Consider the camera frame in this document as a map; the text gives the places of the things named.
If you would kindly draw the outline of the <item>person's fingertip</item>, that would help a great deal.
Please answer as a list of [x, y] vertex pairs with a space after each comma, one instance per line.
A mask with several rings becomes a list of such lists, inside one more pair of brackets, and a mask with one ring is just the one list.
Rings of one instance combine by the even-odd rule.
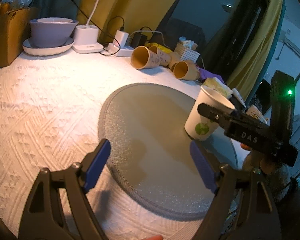
[[163, 237], [161, 235], [156, 235], [156, 236], [146, 238], [144, 240], [163, 240]]

